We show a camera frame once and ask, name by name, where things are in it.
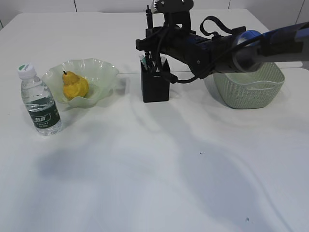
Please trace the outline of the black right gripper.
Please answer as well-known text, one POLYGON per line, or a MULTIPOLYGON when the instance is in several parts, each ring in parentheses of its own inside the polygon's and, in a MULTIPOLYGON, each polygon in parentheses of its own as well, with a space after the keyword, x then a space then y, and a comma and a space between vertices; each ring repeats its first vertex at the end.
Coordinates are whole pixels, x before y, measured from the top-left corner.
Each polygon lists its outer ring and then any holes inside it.
POLYGON ((155 27, 146 29, 145 34, 146 38, 137 39, 135 46, 138 51, 149 51, 152 62, 161 54, 186 64, 190 70, 203 70, 212 62, 211 40, 194 31, 155 27))

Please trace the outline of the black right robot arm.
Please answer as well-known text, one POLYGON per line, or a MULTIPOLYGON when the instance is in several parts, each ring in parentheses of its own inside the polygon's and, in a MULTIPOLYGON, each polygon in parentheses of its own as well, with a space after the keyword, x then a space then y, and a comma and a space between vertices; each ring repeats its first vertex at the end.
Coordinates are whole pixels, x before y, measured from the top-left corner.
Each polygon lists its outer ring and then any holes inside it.
POLYGON ((300 23, 260 34, 248 30, 207 39, 176 26, 157 27, 136 49, 168 55, 186 64, 195 78, 213 73, 250 73, 268 62, 309 59, 309 24, 300 23))

